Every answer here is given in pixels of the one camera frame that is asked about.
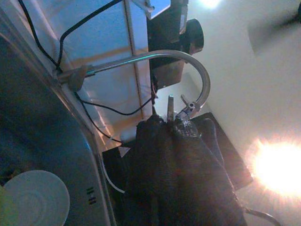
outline white saucer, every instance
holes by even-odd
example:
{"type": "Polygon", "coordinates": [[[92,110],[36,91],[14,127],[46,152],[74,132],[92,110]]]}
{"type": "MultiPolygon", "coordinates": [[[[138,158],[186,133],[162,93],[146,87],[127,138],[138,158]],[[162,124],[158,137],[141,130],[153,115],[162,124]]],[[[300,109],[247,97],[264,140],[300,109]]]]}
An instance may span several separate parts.
{"type": "Polygon", "coordinates": [[[4,185],[18,211],[19,226],[63,226],[69,212],[66,185],[53,173],[32,170],[4,185]]]}

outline dark towel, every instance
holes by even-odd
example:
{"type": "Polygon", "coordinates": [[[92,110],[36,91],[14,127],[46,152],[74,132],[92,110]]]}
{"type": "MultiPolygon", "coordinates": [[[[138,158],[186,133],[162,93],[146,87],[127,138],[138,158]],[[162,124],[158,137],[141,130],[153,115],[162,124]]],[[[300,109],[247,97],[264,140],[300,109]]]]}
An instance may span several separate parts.
{"type": "Polygon", "coordinates": [[[124,225],[245,226],[223,163],[190,121],[137,126],[124,225]]]}
{"type": "Polygon", "coordinates": [[[191,121],[196,125],[202,140],[211,151],[215,151],[218,145],[224,167],[235,190],[250,184],[253,181],[250,171],[213,114],[206,113],[191,121]]]}

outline lens flare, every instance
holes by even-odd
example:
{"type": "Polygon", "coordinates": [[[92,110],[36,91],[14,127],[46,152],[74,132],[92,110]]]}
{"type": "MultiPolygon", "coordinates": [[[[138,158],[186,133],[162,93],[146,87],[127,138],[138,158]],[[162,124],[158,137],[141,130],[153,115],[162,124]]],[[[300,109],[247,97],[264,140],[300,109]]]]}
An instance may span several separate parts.
{"type": "Polygon", "coordinates": [[[221,2],[221,0],[200,0],[200,1],[206,8],[215,8],[221,2]]]}
{"type": "Polygon", "coordinates": [[[255,176],[270,190],[301,194],[301,148],[290,143],[258,144],[255,176]]]}

